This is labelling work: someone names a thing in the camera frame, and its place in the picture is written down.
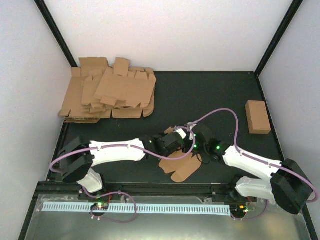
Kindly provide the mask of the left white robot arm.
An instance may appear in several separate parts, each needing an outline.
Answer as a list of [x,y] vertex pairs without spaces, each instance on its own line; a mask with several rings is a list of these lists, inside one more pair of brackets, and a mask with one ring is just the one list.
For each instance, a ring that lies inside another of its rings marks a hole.
[[171,133],[144,136],[128,141],[85,142],[77,137],[67,144],[59,156],[67,155],[59,161],[62,170],[62,182],[77,183],[83,186],[95,199],[103,199],[108,188],[103,184],[103,177],[93,167],[120,161],[144,161],[168,158],[184,147],[187,134],[178,129]]

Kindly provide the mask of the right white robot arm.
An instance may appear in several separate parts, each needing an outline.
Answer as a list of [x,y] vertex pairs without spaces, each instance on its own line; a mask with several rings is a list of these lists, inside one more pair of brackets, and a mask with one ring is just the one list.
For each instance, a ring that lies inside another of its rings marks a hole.
[[254,176],[236,176],[227,189],[230,200],[238,202],[243,197],[265,199],[297,215],[312,195],[308,177],[294,160],[273,160],[245,151],[214,138],[211,130],[203,124],[191,124],[189,129],[193,132],[190,137],[195,141],[195,154]]

